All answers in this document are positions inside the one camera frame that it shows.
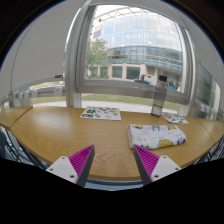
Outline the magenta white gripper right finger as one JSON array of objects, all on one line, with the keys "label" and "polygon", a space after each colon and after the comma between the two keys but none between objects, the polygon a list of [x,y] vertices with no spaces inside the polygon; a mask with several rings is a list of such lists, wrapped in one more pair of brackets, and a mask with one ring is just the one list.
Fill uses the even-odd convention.
[{"label": "magenta white gripper right finger", "polygon": [[150,184],[180,170],[180,167],[167,155],[157,156],[138,145],[134,146],[133,155],[143,185]]}]

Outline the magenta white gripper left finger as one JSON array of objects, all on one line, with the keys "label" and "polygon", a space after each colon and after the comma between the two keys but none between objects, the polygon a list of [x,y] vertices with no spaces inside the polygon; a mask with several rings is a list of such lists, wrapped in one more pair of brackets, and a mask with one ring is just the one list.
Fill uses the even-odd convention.
[{"label": "magenta white gripper left finger", "polygon": [[74,184],[84,187],[94,156],[94,146],[90,145],[70,157],[59,157],[51,166],[47,168],[47,171]]}]

